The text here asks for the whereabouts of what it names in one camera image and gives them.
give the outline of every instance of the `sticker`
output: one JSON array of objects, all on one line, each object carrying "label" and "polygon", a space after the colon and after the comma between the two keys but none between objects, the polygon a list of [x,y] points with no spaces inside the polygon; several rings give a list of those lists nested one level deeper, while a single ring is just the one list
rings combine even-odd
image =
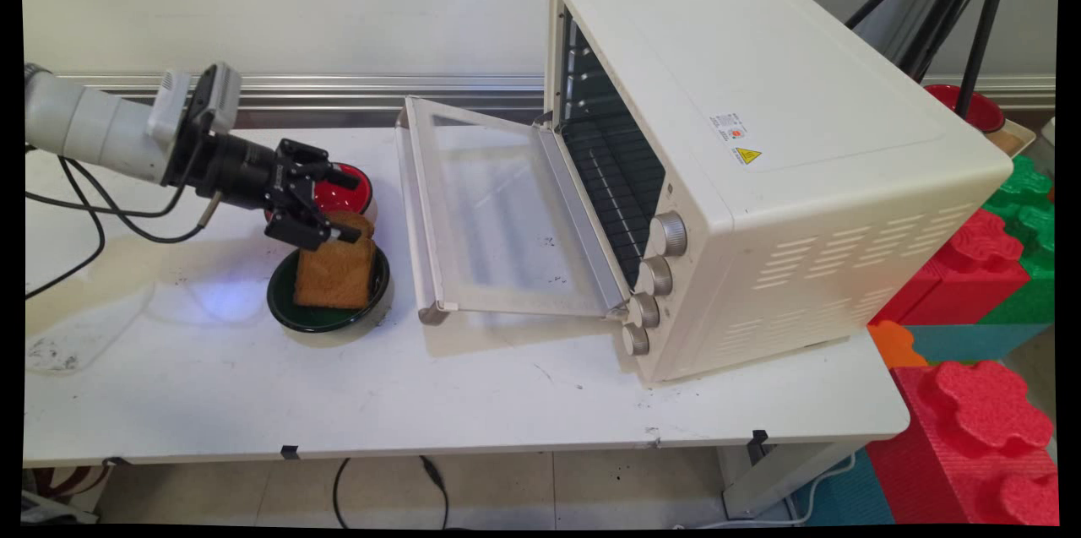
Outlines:
[{"label": "sticker", "polygon": [[743,158],[745,164],[751,164],[751,162],[757,157],[761,157],[761,152],[756,152],[753,149],[743,149],[736,148],[736,152],[739,152],[739,157]]},{"label": "sticker", "polygon": [[709,123],[725,143],[742,142],[747,138],[747,127],[737,115],[710,116]]}]

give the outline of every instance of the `toast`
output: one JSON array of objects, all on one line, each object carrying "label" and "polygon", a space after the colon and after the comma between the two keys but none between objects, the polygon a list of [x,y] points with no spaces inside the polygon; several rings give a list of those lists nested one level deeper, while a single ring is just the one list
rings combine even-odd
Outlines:
[{"label": "toast", "polygon": [[317,252],[301,250],[293,304],[317,308],[363,310],[371,299],[372,265],[375,261],[374,227],[363,215],[335,211],[333,223],[362,231],[356,242],[328,241]]}]

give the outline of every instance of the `red bowl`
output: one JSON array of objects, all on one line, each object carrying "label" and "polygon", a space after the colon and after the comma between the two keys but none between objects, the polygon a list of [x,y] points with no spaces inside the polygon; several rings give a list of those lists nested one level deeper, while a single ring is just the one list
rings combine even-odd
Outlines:
[{"label": "red bowl", "polygon": [[[359,212],[360,215],[374,224],[377,210],[375,197],[372,194],[372,180],[364,175],[362,170],[353,167],[353,165],[342,164],[342,162],[333,162],[333,164],[342,172],[356,176],[357,179],[360,179],[360,184],[357,185],[356,189],[347,189],[328,184],[326,180],[320,180],[316,184],[313,192],[319,210],[323,211],[324,214],[330,211]],[[263,214],[266,215],[267,219],[270,219],[269,212],[263,211]]]},{"label": "red bowl", "polygon": [[[935,83],[924,88],[924,91],[930,92],[934,98],[940,100],[943,106],[949,107],[950,110],[957,110],[957,99],[961,96],[961,88],[958,85]],[[1006,123],[1006,118],[993,100],[986,98],[978,92],[973,92],[972,100],[969,103],[969,115],[965,116],[964,121],[984,133],[995,133]]]}]

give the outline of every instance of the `toaster oven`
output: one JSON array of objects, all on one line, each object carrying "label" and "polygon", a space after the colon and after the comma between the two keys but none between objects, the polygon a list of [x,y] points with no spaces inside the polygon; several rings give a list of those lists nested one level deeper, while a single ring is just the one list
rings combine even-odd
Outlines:
[{"label": "toaster oven", "polygon": [[863,329],[1012,172],[812,0],[549,6],[534,125],[406,98],[423,323],[618,320],[650,381],[798,350]]}]

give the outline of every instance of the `white cable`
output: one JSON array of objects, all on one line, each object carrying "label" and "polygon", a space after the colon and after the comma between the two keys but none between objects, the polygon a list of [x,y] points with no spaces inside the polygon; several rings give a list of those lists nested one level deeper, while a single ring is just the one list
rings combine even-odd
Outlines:
[{"label": "white cable", "polygon": [[811,483],[811,493],[808,495],[808,512],[800,519],[792,519],[788,521],[769,521],[769,520],[755,520],[755,519],[742,519],[736,521],[722,521],[720,523],[711,523],[709,525],[703,525],[699,527],[683,527],[682,525],[677,525],[672,529],[715,529],[718,527],[724,527],[726,525],[743,525],[743,524],[762,524],[762,525],[799,525],[800,523],[806,523],[811,519],[811,513],[814,512],[814,490],[818,488],[818,484],[824,480],[831,476],[837,476],[839,474],[844,474],[856,467],[856,455],[853,454],[849,457],[849,465],[843,469],[837,469],[836,471],[829,471],[827,473],[822,473],[818,475],[814,482]]}]

